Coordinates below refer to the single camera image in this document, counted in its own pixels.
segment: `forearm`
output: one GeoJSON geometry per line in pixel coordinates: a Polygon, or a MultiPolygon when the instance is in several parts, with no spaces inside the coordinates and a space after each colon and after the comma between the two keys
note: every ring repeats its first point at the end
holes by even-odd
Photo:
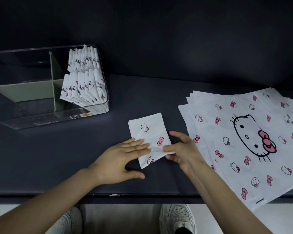
{"type": "Polygon", "coordinates": [[[0,234],[45,233],[70,207],[99,182],[89,182],[90,169],[82,169],[47,192],[0,217],[0,234]]]}
{"type": "Polygon", "coordinates": [[[189,175],[224,233],[271,233],[206,163],[191,163],[189,175]]]}

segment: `dark gray wall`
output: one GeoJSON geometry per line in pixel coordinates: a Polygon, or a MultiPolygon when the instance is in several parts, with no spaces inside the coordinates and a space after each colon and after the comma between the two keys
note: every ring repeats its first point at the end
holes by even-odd
{"type": "Polygon", "coordinates": [[[105,72],[274,86],[293,0],[0,0],[0,50],[94,43],[105,72]]]}

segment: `shoe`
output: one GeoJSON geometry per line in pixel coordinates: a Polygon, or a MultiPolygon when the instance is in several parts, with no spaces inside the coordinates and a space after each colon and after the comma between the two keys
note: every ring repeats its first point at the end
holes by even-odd
{"type": "Polygon", "coordinates": [[[187,204],[163,204],[159,226],[161,234],[174,234],[181,227],[197,234],[194,216],[187,204]]]}
{"type": "Polygon", "coordinates": [[[81,234],[82,214],[73,206],[57,220],[57,222],[46,232],[46,234],[81,234]]]}

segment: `hand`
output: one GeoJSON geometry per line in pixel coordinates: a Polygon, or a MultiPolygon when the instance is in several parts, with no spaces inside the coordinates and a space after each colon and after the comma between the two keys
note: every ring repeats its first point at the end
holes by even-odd
{"type": "Polygon", "coordinates": [[[189,136],[177,131],[170,131],[169,134],[180,138],[183,143],[179,142],[172,145],[165,145],[163,147],[165,152],[176,152],[175,154],[167,154],[166,158],[179,163],[180,168],[186,175],[189,176],[193,172],[191,165],[206,163],[195,142],[189,136]]]}
{"type": "Polygon", "coordinates": [[[127,171],[125,165],[138,157],[149,154],[149,143],[142,144],[144,139],[135,138],[124,141],[108,148],[88,168],[91,169],[100,184],[114,184],[132,178],[144,179],[139,171],[127,171]]]}

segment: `clear plastic storage box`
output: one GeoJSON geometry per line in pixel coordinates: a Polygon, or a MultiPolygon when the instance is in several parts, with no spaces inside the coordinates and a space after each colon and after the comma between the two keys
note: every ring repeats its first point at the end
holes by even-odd
{"type": "Polygon", "coordinates": [[[17,130],[108,112],[107,86],[102,104],[79,107],[60,99],[69,50],[82,47],[0,51],[0,123],[17,130]]]}

